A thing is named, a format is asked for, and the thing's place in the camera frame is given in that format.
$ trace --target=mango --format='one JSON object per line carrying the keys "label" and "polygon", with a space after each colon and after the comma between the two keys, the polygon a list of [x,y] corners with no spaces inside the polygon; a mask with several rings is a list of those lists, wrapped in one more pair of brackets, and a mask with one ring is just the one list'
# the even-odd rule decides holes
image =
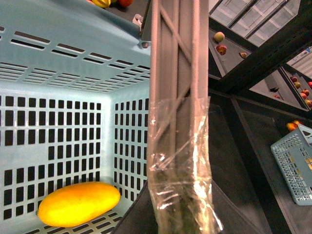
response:
{"label": "mango", "polygon": [[52,227],[74,227],[114,208],[119,191],[103,182],[73,184],[49,194],[38,209],[38,217]]}

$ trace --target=basket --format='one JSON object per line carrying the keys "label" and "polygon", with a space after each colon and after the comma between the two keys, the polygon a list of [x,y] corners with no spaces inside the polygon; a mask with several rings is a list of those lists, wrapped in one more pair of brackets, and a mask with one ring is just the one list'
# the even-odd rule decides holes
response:
{"label": "basket", "polygon": [[271,146],[292,197],[300,206],[312,205],[312,129],[298,128]]}
{"label": "basket", "polygon": [[[146,181],[150,49],[85,0],[0,4],[1,233],[108,234]],[[49,193],[84,181],[120,203],[74,228],[38,219]]]}

